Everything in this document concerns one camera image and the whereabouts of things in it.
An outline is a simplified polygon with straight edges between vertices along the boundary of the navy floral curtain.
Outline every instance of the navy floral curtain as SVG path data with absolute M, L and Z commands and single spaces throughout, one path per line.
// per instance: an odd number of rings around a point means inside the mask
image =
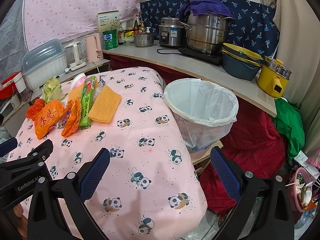
M 273 23 L 276 9 L 249 0 L 220 0 L 234 13 L 236 22 L 230 24 L 228 43 L 252 50 L 261 56 L 271 56 L 279 42 L 280 33 Z M 140 3 L 142 19 L 159 39 L 162 17 L 178 18 L 186 0 L 150 0 Z

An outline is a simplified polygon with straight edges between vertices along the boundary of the rice cooker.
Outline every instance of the rice cooker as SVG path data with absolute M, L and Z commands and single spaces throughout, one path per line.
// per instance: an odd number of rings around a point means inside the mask
M 159 24 L 159 44 L 163 47 L 178 48 L 187 46 L 185 27 L 179 19 L 164 17 Z
M 279 59 L 265 57 L 258 86 L 273 98 L 280 98 L 289 82 L 291 71 Z

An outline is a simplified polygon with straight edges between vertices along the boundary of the orange plastic bag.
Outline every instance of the orange plastic bag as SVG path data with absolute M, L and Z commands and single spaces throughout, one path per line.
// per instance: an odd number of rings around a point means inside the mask
M 80 98 L 77 97 L 76 100 L 70 100 L 66 107 L 67 113 L 65 117 L 66 124 L 61 133 L 63 137 L 68 137 L 75 133 L 79 126 L 79 121 L 81 117 L 81 104 Z
M 37 114 L 35 121 L 37 138 L 39 140 L 42 139 L 65 112 L 62 103 L 58 100 L 53 100 L 42 108 L 41 112 Z
M 45 101 L 42 98 L 39 98 L 35 101 L 33 106 L 30 106 L 26 113 L 26 118 L 36 121 L 37 114 L 40 113 L 42 108 L 45 106 Z

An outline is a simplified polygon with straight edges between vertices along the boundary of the green tin can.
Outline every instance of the green tin can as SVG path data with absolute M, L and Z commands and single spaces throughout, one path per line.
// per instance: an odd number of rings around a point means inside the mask
M 103 41 L 105 49 L 114 49 L 118 47 L 117 30 L 103 32 Z

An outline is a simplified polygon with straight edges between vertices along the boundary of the yellow bowl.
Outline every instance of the yellow bowl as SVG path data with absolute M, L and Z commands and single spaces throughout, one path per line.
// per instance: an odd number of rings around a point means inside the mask
M 258 63 L 256 63 L 256 62 L 253 62 L 253 61 L 251 61 L 251 60 L 247 60 L 247 59 L 238 57 L 238 56 L 236 56 L 236 55 L 234 55 L 234 54 L 226 51 L 225 49 L 222 49 L 222 53 L 227 54 L 227 55 L 229 55 L 229 56 L 231 56 L 231 57 L 233 57 L 233 58 L 235 58 L 235 59 L 237 59 L 237 60 L 240 60 L 240 61 L 242 61 L 242 62 L 245 62 L 245 63 L 247 63 L 247 64 L 254 65 L 255 67 L 262 67 L 261 64 L 258 64 Z
M 222 47 L 229 53 L 232 53 L 243 59 L 253 60 L 255 63 L 258 63 L 258 64 L 263 63 L 263 58 L 258 53 L 255 53 L 251 50 L 248 50 L 233 44 L 229 44 L 229 43 L 223 43 Z

